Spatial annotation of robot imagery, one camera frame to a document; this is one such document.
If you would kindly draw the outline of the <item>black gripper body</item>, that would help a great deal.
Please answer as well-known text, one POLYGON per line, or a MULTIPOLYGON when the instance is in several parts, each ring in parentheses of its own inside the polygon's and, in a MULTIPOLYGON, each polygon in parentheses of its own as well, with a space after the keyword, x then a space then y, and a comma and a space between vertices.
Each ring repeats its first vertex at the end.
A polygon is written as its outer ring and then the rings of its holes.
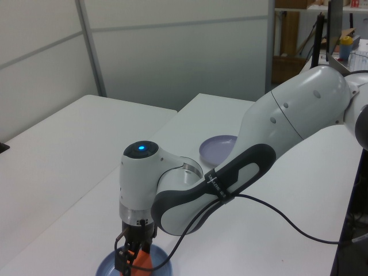
POLYGON ((144 223, 141 225, 141 222, 143 222, 143 220, 138 221, 137 225, 129 225, 125 222, 122 222, 122 231, 125 233, 124 246, 128 246, 130 248, 151 247, 153 239, 157 236, 157 226, 155 223, 144 223))

